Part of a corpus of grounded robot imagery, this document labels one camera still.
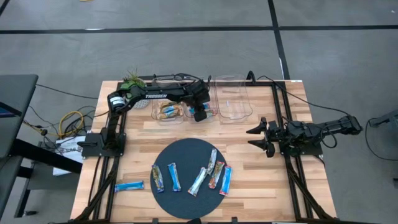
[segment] gray carpet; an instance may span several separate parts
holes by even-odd
[[[275,9],[280,26],[398,22],[397,1],[278,0]],[[267,1],[260,0],[10,0],[0,17],[0,30],[271,24]],[[304,81],[310,101],[341,108],[362,124],[398,109],[398,30],[283,31],[281,35],[290,76]],[[253,70],[257,76],[282,78],[273,31],[0,34],[0,49],[0,74],[36,73],[43,85],[88,96],[98,95],[103,80],[119,80],[127,69],[136,67],[140,75],[185,72],[205,77]],[[95,106],[96,101],[37,88],[31,105],[45,119],[58,122],[70,110]],[[341,116],[311,110],[315,122]],[[26,120],[43,124],[31,110]],[[33,144],[41,140],[26,127],[19,137]],[[369,140],[381,156],[398,158],[398,142],[387,126],[370,130]],[[392,178],[398,177],[398,162],[374,157],[366,148],[363,133],[338,136],[338,143],[336,149],[324,150],[338,216],[359,222],[396,223],[398,189]],[[27,209],[39,213],[14,219],[23,184],[17,179],[1,223],[68,220],[76,187],[33,191]]]

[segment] butcher block tabletop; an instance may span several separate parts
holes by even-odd
[[[285,81],[285,84],[287,91],[306,100],[301,81],[289,80]],[[107,112],[106,97],[116,90],[117,85],[118,81],[102,83],[95,115]],[[187,221],[175,218],[162,210],[150,189],[151,165],[169,144],[184,138],[208,141],[218,148],[228,165],[233,168],[229,195],[215,210],[201,218],[203,222],[230,222],[231,217],[237,217],[239,222],[295,221],[285,162],[279,154],[277,144],[275,156],[267,158],[263,150],[248,144],[248,140],[261,139],[261,135],[246,134],[247,130],[259,124],[261,117],[266,117],[268,121],[277,119],[272,89],[269,86],[247,86],[246,89],[253,112],[242,123],[225,124],[220,122],[217,115],[212,122],[192,123],[188,118],[184,118],[184,122],[180,124],[160,125],[151,117],[151,104],[141,110],[129,111],[124,130],[127,134],[126,147],[124,155],[120,158],[116,183],[143,180],[145,189],[115,193],[111,222],[152,222],[153,218],[158,218],[160,222]],[[280,107],[284,112],[282,94],[278,91]],[[306,103],[290,95],[289,103],[293,120],[312,121]],[[99,133],[105,126],[106,117],[104,115],[94,119],[94,133]],[[97,160],[97,157],[84,160],[71,218],[77,217],[87,206]],[[302,161],[309,191],[323,209],[335,217],[336,212],[323,164],[313,156],[302,156]],[[98,188],[102,162],[103,159],[98,166],[93,195]],[[108,171],[112,163],[113,160],[110,159]],[[297,193],[304,217],[302,194],[298,189]],[[108,191],[103,196],[99,218],[104,218],[107,198]]]

